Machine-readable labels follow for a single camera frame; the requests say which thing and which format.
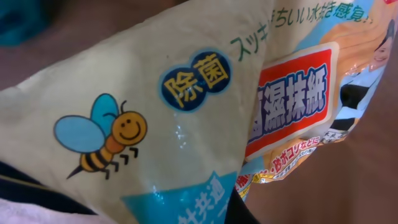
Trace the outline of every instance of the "bee leg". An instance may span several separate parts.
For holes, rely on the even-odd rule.
[[[103,169],[103,170],[100,170],[100,171],[105,173],[105,180],[108,180],[109,179],[109,170]]]
[[[130,151],[134,151],[134,158],[137,158],[137,156],[138,156],[138,148],[130,147]]]
[[[120,158],[124,159],[124,165],[127,165],[129,163],[129,155],[121,154]]]
[[[114,165],[114,171],[117,172],[119,171],[119,163],[118,162],[110,162],[109,164]]]

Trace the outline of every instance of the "blue label with yellow text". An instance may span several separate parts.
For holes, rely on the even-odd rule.
[[[166,104],[182,112],[194,112],[207,94],[225,91],[232,79],[228,57],[217,49],[195,52],[190,61],[168,69],[159,82],[160,95]]]

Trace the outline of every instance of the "cartoon bee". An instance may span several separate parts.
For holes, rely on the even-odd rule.
[[[54,125],[54,135],[65,148],[80,153],[80,165],[72,171],[67,179],[85,170],[87,172],[104,172],[109,179],[108,165],[119,170],[119,163],[113,161],[114,155],[123,152],[126,146],[140,143],[147,133],[145,118],[135,111],[124,111],[123,101],[120,106],[110,94],[104,93],[95,99],[90,118],[68,115],[60,118]],[[134,158],[138,148],[130,147]],[[121,154],[124,164],[129,156]]]

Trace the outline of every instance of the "yellow and red label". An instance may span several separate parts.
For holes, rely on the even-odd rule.
[[[259,109],[246,147],[249,160],[330,119],[337,54],[332,42],[263,68]]]

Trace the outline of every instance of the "teal object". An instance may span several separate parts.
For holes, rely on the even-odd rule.
[[[18,45],[46,25],[40,0],[0,0],[0,45]]]

